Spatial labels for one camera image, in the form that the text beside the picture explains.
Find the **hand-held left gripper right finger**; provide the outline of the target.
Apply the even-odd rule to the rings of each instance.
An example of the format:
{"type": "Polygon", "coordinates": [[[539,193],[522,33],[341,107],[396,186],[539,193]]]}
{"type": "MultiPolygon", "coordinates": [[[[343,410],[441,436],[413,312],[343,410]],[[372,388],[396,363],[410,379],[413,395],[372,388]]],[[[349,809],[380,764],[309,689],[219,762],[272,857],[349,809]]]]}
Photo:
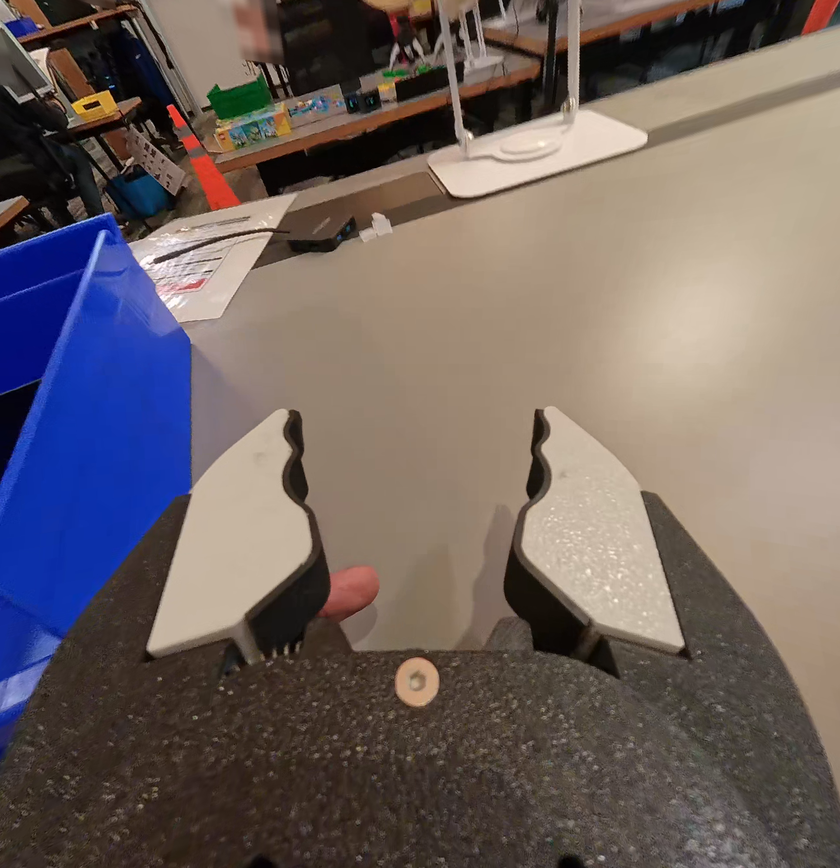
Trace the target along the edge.
{"type": "Polygon", "coordinates": [[[534,411],[504,596],[541,653],[591,657],[609,641],[686,650],[639,483],[556,407],[534,411]]]}

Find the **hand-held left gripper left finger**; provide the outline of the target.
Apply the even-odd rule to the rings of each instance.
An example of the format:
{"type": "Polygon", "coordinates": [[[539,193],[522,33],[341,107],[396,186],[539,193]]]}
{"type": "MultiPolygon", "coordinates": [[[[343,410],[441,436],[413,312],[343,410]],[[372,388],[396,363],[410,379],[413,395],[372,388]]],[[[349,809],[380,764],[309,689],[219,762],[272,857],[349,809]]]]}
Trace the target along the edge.
{"type": "Polygon", "coordinates": [[[303,419],[276,410],[192,488],[146,652],[230,643],[248,664],[298,649],[330,572],[307,504],[303,419]]]}

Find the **blue plastic bin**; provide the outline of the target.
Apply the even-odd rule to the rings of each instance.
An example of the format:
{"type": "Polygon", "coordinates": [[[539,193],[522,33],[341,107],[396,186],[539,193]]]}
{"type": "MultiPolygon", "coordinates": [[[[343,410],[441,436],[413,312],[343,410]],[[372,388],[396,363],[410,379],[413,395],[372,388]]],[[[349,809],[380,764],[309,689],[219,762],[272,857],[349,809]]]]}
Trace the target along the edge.
{"type": "Polygon", "coordinates": [[[57,646],[191,488],[191,343],[108,213],[0,250],[0,761],[57,646]]]}

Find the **black port hub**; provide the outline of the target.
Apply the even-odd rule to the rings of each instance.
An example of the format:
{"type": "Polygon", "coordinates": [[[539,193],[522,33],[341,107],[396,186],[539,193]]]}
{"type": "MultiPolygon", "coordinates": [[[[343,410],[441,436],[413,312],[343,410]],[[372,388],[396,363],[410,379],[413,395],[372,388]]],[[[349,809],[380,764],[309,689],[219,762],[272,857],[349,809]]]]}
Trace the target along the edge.
{"type": "Polygon", "coordinates": [[[330,212],[317,219],[291,219],[287,225],[286,243],[294,253],[329,253],[349,240],[357,231],[357,220],[352,214],[330,212]]]}

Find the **person's left hand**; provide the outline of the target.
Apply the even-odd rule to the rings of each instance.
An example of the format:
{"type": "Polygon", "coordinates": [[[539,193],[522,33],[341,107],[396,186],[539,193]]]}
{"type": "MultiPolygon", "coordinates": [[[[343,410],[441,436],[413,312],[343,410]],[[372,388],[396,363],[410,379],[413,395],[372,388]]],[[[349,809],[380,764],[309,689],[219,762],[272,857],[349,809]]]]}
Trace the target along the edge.
{"type": "Polygon", "coordinates": [[[370,566],[355,566],[329,576],[328,599],[317,613],[323,619],[341,623],[362,612],[376,599],[380,590],[378,573],[370,566]]]}

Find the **laminated instruction sheet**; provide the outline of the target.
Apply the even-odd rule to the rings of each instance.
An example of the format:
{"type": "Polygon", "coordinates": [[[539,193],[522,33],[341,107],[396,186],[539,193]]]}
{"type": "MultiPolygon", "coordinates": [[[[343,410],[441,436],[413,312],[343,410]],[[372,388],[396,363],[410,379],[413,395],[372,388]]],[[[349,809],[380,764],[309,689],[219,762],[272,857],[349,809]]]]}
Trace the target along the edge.
{"type": "Polygon", "coordinates": [[[219,319],[279,233],[296,193],[170,221],[130,247],[181,323],[219,319]]]}

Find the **blue bag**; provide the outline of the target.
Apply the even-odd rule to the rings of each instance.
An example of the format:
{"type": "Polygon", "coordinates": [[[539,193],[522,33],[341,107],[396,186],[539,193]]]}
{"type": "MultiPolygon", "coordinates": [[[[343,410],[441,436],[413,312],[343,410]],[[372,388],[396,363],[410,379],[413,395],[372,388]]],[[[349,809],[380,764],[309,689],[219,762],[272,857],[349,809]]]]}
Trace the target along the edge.
{"type": "Polygon", "coordinates": [[[107,181],[105,189],[113,203],[131,219],[146,220],[175,205],[174,196],[139,165],[126,167],[107,181]]]}

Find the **orange traffic cone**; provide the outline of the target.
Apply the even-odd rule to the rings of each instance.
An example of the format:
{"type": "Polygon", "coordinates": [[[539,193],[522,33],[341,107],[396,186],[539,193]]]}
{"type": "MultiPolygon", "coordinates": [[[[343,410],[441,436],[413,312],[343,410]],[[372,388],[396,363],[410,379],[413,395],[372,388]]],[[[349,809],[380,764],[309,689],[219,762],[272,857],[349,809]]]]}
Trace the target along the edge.
{"type": "Polygon", "coordinates": [[[203,147],[185,117],[174,104],[166,107],[174,125],[176,135],[185,148],[197,180],[206,197],[209,209],[212,211],[238,207],[239,197],[230,188],[224,176],[219,172],[214,161],[203,147]]]}

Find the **white desk stand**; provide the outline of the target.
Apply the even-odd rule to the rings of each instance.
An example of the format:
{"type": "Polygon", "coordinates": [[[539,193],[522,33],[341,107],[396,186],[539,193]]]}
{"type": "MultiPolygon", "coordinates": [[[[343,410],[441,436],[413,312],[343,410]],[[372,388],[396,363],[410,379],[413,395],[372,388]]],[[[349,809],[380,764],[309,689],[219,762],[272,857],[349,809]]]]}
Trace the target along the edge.
{"type": "Polygon", "coordinates": [[[449,195],[461,200],[483,197],[630,154],[647,144],[644,130],[579,106],[581,2],[567,4],[568,91],[562,109],[474,137],[463,122],[449,29],[456,5],[444,2],[437,9],[457,144],[432,153],[427,163],[449,195]]]}

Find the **white printed board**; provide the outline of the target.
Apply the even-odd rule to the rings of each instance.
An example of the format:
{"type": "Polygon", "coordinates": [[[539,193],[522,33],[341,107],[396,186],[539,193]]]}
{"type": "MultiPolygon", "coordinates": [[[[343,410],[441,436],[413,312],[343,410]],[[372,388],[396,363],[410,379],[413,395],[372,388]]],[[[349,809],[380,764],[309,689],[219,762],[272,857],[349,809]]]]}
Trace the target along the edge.
{"type": "Polygon", "coordinates": [[[170,195],[179,196],[185,187],[185,171],[165,156],[135,127],[125,131],[125,138],[134,163],[152,176],[170,195]]]}

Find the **colourful toy box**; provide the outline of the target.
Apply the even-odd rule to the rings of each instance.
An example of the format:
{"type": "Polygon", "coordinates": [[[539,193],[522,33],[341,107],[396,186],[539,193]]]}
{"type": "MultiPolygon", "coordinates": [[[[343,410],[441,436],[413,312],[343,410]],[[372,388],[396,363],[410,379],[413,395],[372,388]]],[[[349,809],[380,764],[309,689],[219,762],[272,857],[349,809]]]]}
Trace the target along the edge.
{"type": "Polygon", "coordinates": [[[284,103],[275,103],[255,112],[220,122],[213,137],[221,153],[288,136],[289,114],[284,103]]]}
{"type": "Polygon", "coordinates": [[[291,128],[298,128],[348,114],[348,109],[337,86],[284,101],[284,114],[291,128]]]}

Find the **wooden side table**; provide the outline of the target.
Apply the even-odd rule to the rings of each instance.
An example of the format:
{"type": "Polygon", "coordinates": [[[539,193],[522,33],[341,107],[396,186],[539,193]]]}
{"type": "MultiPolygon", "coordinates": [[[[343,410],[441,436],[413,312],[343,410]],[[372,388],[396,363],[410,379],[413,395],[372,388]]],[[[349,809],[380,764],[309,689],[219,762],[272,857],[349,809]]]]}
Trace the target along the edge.
{"type": "MultiPolygon", "coordinates": [[[[506,52],[497,66],[468,76],[459,91],[469,129],[492,129],[503,94],[515,98],[517,114],[529,113],[540,68],[537,59],[506,52]]],[[[255,168],[267,193],[275,195],[307,179],[379,168],[410,148],[423,154],[454,144],[454,124],[448,89],[442,89],[370,113],[339,114],[213,159],[223,175],[255,168]]]]}

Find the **green plastic crate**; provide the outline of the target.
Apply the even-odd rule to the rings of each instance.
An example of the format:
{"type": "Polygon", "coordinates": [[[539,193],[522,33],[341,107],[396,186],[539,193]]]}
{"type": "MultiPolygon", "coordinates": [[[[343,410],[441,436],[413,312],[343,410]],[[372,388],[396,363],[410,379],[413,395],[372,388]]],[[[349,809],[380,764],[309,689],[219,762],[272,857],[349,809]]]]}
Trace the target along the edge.
{"type": "Polygon", "coordinates": [[[272,104],[272,93],[264,73],[254,80],[228,89],[214,85],[206,99],[219,121],[252,114],[272,104]]]}

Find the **black box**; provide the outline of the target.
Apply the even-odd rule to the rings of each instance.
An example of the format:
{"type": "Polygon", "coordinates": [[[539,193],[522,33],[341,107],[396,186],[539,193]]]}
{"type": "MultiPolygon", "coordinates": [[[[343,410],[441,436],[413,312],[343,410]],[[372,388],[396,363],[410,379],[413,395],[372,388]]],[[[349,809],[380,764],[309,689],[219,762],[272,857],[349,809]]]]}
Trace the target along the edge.
{"type": "Polygon", "coordinates": [[[400,77],[394,85],[395,99],[398,103],[419,99],[428,94],[448,89],[448,73],[444,66],[437,66],[400,77]]]}

